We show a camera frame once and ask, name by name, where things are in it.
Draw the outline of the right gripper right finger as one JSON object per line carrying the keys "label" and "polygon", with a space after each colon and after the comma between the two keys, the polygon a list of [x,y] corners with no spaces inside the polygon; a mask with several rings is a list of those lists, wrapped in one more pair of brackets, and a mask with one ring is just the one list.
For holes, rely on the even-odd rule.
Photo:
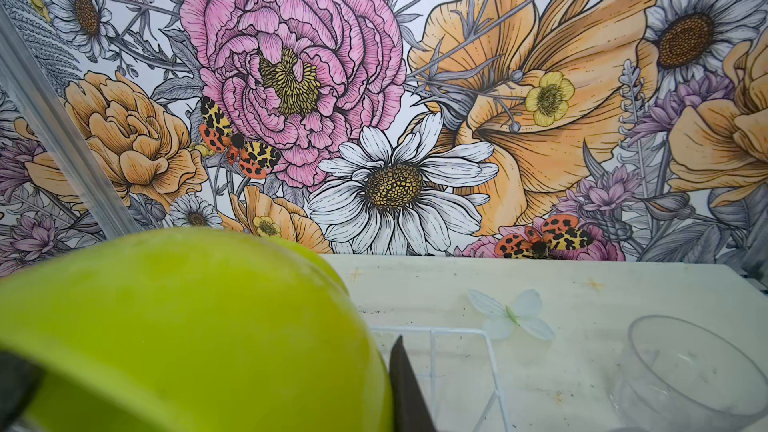
{"label": "right gripper right finger", "polygon": [[389,378],[397,432],[436,432],[413,367],[399,336],[390,351]]}

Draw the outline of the clear glass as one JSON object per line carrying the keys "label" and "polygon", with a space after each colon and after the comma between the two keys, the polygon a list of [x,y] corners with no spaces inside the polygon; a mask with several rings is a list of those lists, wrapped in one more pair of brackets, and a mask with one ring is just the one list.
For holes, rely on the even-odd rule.
{"label": "clear glass", "polygon": [[628,328],[610,399],[629,428],[741,431],[767,416],[767,376],[723,337],[648,315]]}

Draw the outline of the lime green bowl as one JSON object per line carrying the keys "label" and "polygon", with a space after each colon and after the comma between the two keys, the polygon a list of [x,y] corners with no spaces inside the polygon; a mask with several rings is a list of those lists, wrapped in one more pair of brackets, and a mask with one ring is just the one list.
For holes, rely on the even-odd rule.
{"label": "lime green bowl", "polygon": [[144,232],[1,281],[41,431],[390,431],[384,360],[339,276],[285,239]]}

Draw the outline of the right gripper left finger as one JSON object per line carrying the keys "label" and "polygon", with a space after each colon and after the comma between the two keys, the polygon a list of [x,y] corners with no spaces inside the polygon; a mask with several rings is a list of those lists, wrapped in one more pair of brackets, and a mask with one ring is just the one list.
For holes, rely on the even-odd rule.
{"label": "right gripper left finger", "polygon": [[9,351],[1,352],[1,430],[26,431],[23,416],[45,376],[44,370]]}

